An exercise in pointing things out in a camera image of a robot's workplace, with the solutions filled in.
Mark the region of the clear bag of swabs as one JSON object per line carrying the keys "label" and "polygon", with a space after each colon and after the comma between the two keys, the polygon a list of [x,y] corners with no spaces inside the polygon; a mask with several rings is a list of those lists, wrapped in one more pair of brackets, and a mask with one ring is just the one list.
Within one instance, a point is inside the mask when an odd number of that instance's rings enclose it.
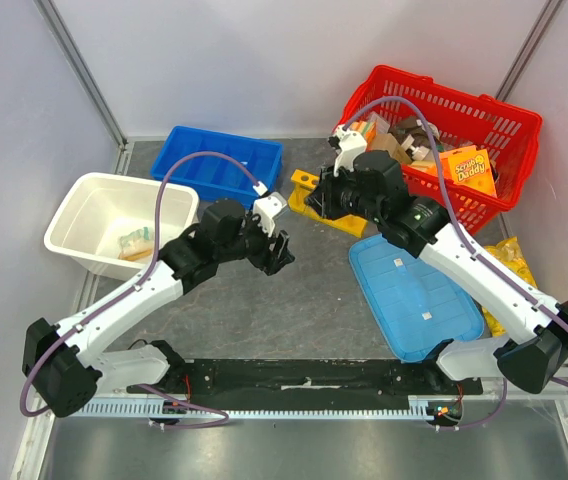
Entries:
{"label": "clear bag of swabs", "polygon": [[154,251],[155,232],[152,227],[142,227],[117,239],[119,255],[152,249]]}

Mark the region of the yellow Lays chips bag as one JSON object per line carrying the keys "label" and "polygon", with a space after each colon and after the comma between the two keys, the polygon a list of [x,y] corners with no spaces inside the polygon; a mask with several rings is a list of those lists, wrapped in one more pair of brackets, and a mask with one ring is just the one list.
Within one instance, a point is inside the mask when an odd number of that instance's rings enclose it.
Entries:
{"label": "yellow Lays chips bag", "polygon": [[[516,236],[502,240],[496,245],[487,245],[485,250],[526,283],[537,287]],[[502,324],[484,306],[481,306],[481,311],[492,337],[499,337],[506,333]]]}

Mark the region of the tan rubber band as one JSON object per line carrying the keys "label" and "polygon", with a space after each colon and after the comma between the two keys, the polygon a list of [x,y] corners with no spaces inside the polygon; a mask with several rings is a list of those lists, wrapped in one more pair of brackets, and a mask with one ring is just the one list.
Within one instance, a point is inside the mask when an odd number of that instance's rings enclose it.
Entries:
{"label": "tan rubber band", "polygon": [[137,251],[134,253],[130,253],[130,254],[124,254],[121,253],[118,256],[119,260],[124,260],[124,261],[130,261],[130,262],[136,262],[140,259],[146,258],[148,256],[151,256],[153,254],[153,250],[152,249],[146,249],[143,251]]}

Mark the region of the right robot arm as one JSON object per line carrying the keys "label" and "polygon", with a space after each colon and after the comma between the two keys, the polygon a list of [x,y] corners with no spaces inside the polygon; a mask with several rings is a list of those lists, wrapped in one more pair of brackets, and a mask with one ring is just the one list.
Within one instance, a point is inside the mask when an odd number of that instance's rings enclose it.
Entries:
{"label": "right robot arm", "polygon": [[401,165],[387,152],[365,151],[346,165],[322,167],[305,203],[324,219],[354,215],[374,223],[391,245],[445,274],[505,329],[503,340],[441,342],[421,371],[429,391],[500,375],[538,394],[568,359],[568,300],[526,283],[436,200],[411,195]]}

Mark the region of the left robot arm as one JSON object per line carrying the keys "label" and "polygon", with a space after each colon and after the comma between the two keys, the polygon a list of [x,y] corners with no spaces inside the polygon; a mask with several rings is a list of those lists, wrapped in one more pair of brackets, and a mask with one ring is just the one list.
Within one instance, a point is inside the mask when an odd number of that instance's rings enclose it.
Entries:
{"label": "left robot arm", "polygon": [[293,262],[289,236],[276,229],[287,208],[278,193],[258,198],[250,210],[232,199],[208,206],[198,223],[167,242],[156,261],[84,310],[52,325],[26,330],[22,371],[25,391],[35,390],[58,417],[81,410],[96,393],[138,384],[165,393],[184,380],[182,359],[166,343],[111,352],[123,333],[160,307],[213,278],[220,265],[248,260],[266,275]]}

